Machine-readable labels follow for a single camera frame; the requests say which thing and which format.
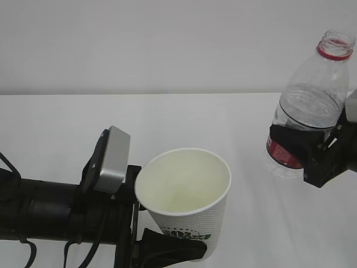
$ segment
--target black mount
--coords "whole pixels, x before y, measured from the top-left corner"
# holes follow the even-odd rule
[[[346,170],[357,172],[357,123],[347,121],[345,110],[327,139],[323,131],[300,131],[278,125],[271,125],[270,137],[300,162],[304,181],[316,187]]]
[[[102,160],[105,142],[101,138],[79,185],[22,179],[0,154],[11,170],[0,169],[0,240],[19,240],[31,246],[25,268],[36,257],[36,246],[29,238],[68,241],[64,267],[70,245],[82,242],[93,245],[80,268],[88,266],[100,243],[116,245],[115,268],[161,268],[201,259],[207,250],[201,241],[164,236],[149,229],[137,241],[138,213],[144,210],[134,193],[140,166],[128,166],[126,181],[115,194],[93,189],[100,165],[94,167],[91,163],[93,159]]]

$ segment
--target white table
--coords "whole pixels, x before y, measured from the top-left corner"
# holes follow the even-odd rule
[[[318,189],[279,180],[262,165],[279,94],[0,96],[0,151],[24,178],[79,183],[103,129],[132,136],[129,163],[144,165],[177,147],[202,147],[230,165],[233,184],[220,242],[203,262],[173,267],[357,267],[357,179],[344,173]],[[158,231],[147,212],[144,227]],[[64,242],[35,240],[34,267],[61,268]],[[73,245],[77,268],[89,244]],[[23,267],[29,249],[0,242],[0,266]],[[114,246],[100,246],[90,267],[113,267]]]

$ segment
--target bottle neck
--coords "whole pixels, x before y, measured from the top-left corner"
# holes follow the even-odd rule
[[[316,50],[326,59],[347,61],[351,57],[354,44],[354,37],[349,37],[336,31],[328,31],[322,37]]]

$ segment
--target green logo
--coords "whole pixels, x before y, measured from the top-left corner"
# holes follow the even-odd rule
[[[190,240],[207,240],[211,237],[211,234],[201,234],[194,230],[183,229],[183,228],[170,228],[164,227],[163,233],[167,236],[173,236],[182,239]]]

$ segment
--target white paper cup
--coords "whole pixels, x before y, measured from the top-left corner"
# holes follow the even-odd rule
[[[230,185],[221,157],[183,148],[151,160],[136,178],[135,193],[164,234],[203,241],[205,259],[217,246]]]

